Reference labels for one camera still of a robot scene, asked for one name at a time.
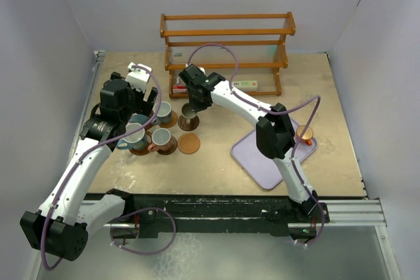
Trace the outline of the dark walnut coaster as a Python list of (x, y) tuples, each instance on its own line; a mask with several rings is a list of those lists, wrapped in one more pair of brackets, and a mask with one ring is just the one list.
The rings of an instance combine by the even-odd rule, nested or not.
[(197, 115), (185, 116), (181, 115), (178, 119), (178, 126), (185, 131), (195, 130), (200, 123), (200, 119)]
[(160, 155), (170, 155), (175, 152), (178, 147), (177, 139), (172, 135), (168, 144), (165, 145), (164, 149), (160, 149), (157, 152)]

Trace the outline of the light wood coaster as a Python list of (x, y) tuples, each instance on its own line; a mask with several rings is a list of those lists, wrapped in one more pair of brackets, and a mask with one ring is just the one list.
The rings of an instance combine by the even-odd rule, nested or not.
[(173, 127), (178, 121), (178, 115), (174, 110), (171, 110), (169, 115), (165, 117), (158, 117), (158, 125), (162, 128), (171, 128)]

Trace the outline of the large blue mug front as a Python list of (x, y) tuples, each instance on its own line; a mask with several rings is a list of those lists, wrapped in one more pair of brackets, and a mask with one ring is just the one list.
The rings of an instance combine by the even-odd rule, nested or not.
[(147, 145), (147, 135), (144, 129), (141, 129), (140, 123), (128, 123), (126, 133), (129, 135), (120, 139), (116, 148), (119, 150), (143, 150)]

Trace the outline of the brown ringed coaster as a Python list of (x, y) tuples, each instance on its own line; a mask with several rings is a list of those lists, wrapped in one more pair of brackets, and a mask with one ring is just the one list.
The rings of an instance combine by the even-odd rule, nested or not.
[(149, 154), (148, 146), (152, 143), (150, 135), (146, 135), (146, 140), (144, 143), (139, 144), (137, 147), (130, 148), (129, 151), (134, 155), (147, 155)]

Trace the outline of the small grey mug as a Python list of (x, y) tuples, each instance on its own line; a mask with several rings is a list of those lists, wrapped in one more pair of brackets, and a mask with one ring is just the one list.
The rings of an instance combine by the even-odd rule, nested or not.
[(172, 120), (172, 107), (170, 103), (166, 101), (156, 103), (153, 107), (153, 113), (156, 114), (156, 117), (152, 122), (153, 125), (165, 125)]

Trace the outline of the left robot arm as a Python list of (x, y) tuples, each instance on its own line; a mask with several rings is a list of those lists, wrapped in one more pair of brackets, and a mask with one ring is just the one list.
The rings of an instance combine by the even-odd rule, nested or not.
[(157, 78), (151, 68), (134, 64), (127, 76), (113, 72), (100, 90), (100, 100), (83, 124), (75, 152), (55, 188), (36, 212), (26, 211), (20, 219), (26, 239), (41, 255), (47, 271), (47, 257), (74, 261), (83, 252), (90, 236), (117, 218), (128, 222), (135, 215), (133, 197), (112, 190), (91, 206), (83, 200), (97, 172), (115, 150), (118, 141), (130, 135), (127, 123), (134, 114), (155, 118), (154, 104), (161, 101), (160, 85), (147, 92), (150, 80)]

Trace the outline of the large blue mug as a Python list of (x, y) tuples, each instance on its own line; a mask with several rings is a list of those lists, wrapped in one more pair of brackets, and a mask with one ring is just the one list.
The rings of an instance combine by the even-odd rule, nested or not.
[(149, 117), (143, 114), (135, 113), (129, 119), (130, 123), (138, 123), (144, 125), (149, 120)]
[(116, 148), (119, 150), (143, 150), (147, 145), (147, 135), (144, 129), (141, 129), (140, 123), (128, 123), (126, 133), (129, 135), (120, 139)]

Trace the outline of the small orange-handled mug front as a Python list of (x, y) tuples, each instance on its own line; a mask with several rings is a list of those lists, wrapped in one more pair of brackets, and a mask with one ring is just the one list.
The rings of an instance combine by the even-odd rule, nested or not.
[(148, 151), (168, 151), (171, 146), (172, 141), (170, 131), (165, 128), (159, 128), (152, 133), (152, 143), (148, 146)]

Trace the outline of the orange wood coaster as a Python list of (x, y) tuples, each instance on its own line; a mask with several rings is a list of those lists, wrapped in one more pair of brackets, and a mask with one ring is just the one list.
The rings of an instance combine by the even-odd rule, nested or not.
[(200, 139), (194, 133), (185, 133), (178, 139), (178, 148), (182, 153), (193, 154), (200, 148)]

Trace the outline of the dark olive cup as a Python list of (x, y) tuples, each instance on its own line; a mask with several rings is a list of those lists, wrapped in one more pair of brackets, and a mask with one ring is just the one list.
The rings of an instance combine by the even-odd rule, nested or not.
[(181, 107), (181, 120), (180, 120), (180, 127), (183, 130), (194, 130), (195, 127), (195, 119), (197, 118), (197, 114), (193, 111), (189, 103), (185, 103)]

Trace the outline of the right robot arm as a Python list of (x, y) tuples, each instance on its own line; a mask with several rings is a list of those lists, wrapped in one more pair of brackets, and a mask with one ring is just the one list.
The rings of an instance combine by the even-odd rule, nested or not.
[(216, 104), (254, 126), (259, 152), (273, 160), (286, 184), (293, 217), (300, 222), (313, 217), (318, 196), (295, 156), (295, 130), (285, 106), (260, 102), (233, 87), (223, 76), (215, 72), (206, 75), (193, 64), (184, 68), (179, 77), (186, 86), (193, 111), (204, 111)]

